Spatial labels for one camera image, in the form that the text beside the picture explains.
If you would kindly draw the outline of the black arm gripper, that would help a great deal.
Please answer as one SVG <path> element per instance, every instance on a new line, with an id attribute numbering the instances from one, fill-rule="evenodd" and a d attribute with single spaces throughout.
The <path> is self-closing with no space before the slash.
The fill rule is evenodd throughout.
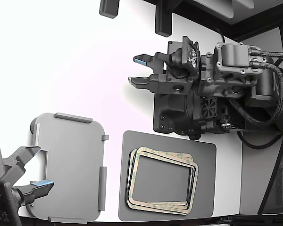
<path id="1" fill-rule="evenodd" d="M 159 92 L 160 84 L 167 81 L 172 85 L 173 93 L 189 94 L 200 75 L 199 43 L 197 41 L 170 41 L 167 54 L 167 76 L 165 74 L 151 74 L 149 77 L 129 77 L 129 83 L 137 89 Z M 141 54 L 134 56 L 133 61 L 149 67 L 153 71 L 162 71 L 166 54 L 155 53 L 154 56 Z"/>

